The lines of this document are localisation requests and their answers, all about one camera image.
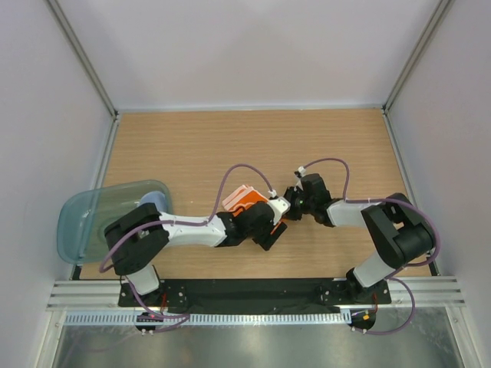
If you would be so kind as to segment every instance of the teal plastic container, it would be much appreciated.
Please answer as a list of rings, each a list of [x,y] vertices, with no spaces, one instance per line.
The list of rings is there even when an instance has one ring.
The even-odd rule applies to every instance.
[[[73,265],[102,261],[108,252],[104,229],[135,209],[142,199],[155,202],[155,198],[160,201],[160,211],[173,213],[169,190],[157,180],[74,195],[64,204],[58,219],[57,248],[61,259]]]

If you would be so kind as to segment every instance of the table surface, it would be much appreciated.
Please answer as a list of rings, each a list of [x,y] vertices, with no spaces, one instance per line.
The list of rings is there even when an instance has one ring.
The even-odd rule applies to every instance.
[[[348,161],[348,197],[366,199],[404,192],[397,161],[379,110],[264,110],[128,113],[122,116],[104,185],[157,179],[171,192],[177,215],[209,215],[225,171],[249,163],[266,174],[278,194],[296,183],[293,172],[321,157]],[[339,163],[309,168],[334,197],[345,171]],[[267,194],[254,172],[241,168],[223,198],[242,184]],[[311,216],[289,222],[270,251],[250,240],[238,247],[197,245],[163,249],[153,260],[161,278],[344,277],[374,251],[366,229],[326,228]],[[428,267],[403,276],[428,276]],[[86,264],[81,279],[115,278]]]

